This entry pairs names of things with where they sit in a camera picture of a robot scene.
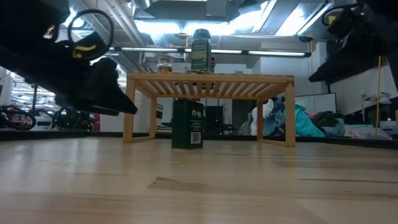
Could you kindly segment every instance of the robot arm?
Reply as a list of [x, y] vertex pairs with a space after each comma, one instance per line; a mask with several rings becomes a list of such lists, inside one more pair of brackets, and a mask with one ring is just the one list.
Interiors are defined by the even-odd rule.
[[[72, 41], [74, 20], [68, 26], [69, 40], [55, 43], [60, 24], [70, 15], [67, 3], [0, 0], [0, 66], [54, 92], [61, 106], [110, 115], [120, 111], [136, 113], [134, 103], [117, 83], [116, 62], [102, 58], [90, 65], [113, 43], [113, 22], [105, 12], [89, 9], [79, 12], [74, 20], [89, 13], [105, 16], [111, 25], [107, 44], [96, 32]], [[44, 34], [50, 27], [54, 29], [53, 37], [46, 39]]]

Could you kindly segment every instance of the black cable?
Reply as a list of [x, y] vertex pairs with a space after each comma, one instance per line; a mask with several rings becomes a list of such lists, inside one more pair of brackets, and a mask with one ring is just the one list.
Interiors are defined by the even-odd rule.
[[112, 19], [110, 18], [110, 16], [105, 13], [104, 11], [101, 11], [99, 9], [87, 9], [81, 12], [78, 12], [76, 14], [76, 16], [72, 19], [72, 21], [70, 22], [69, 26], [68, 26], [68, 39], [70, 42], [73, 42], [72, 39], [72, 27], [73, 27], [73, 23], [81, 16], [84, 16], [86, 14], [100, 14], [102, 16], [104, 16], [108, 22], [109, 22], [109, 26], [110, 26], [110, 32], [109, 32], [109, 41], [108, 44], [106, 45], [106, 48], [103, 49], [102, 52], [96, 54], [96, 55], [92, 55], [90, 57], [84, 58], [85, 60], [94, 60], [96, 58], [99, 58], [100, 56], [104, 55], [106, 52], [108, 52], [109, 48], [112, 46], [113, 44], [113, 40], [114, 40], [114, 24]]
[[322, 24], [323, 24], [324, 26], [329, 26], [329, 23], [325, 22], [325, 17], [326, 17], [326, 15], [329, 14], [331, 11], [334, 11], [334, 10], [336, 10], [336, 9], [345, 9], [345, 8], [347, 8], [347, 7], [356, 7], [356, 6], [358, 6], [358, 5], [359, 5], [358, 3], [355, 3], [355, 4], [346, 4], [346, 5], [343, 5], [343, 6], [331, 7], [330, 9], [326, 10], [325, 13], [323, 13], [322, 18], [321, 18], [321, 22], [322, 22]]

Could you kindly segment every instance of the can label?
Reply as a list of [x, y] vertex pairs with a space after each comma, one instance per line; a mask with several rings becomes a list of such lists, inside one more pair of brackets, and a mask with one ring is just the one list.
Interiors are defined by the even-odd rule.
[[208, 70], [208, 43], [196, 43], [192, 45], [192, 70]]
[[159, 65], [157, 67], [157, 71], [158, 72], [173, 72], [172, 67], [170, 66], [166, 66], [166, 65]]

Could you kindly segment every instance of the glass jar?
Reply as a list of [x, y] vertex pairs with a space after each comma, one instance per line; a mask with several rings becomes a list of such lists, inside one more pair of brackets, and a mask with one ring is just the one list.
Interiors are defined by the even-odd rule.
[[157, 61], [157, 72], [173, 72], [173, 60], [168, 55], [162, 55]]

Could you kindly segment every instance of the cloth pile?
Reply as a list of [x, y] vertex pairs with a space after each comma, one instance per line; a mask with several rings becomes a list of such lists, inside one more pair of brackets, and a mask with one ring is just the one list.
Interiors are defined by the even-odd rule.
[[[264, 136], [281, 136], [285, 133], [285, 98], [281, 97], [276, 101], [269, 100], [263, 105], [263, 134]], [[305, 137], [325, 137], [308, 118], [305, 107], [295, 105], [295, 128], [298, 136]], [[245, 135], [257, 135], [257, 108], [252, 110], [246, 127], [243, 131]]]
[[311, 114], [308, 117], [326, 137], [343, 137], [345, 135], [344, 116], [341, 113], [325, 111]]

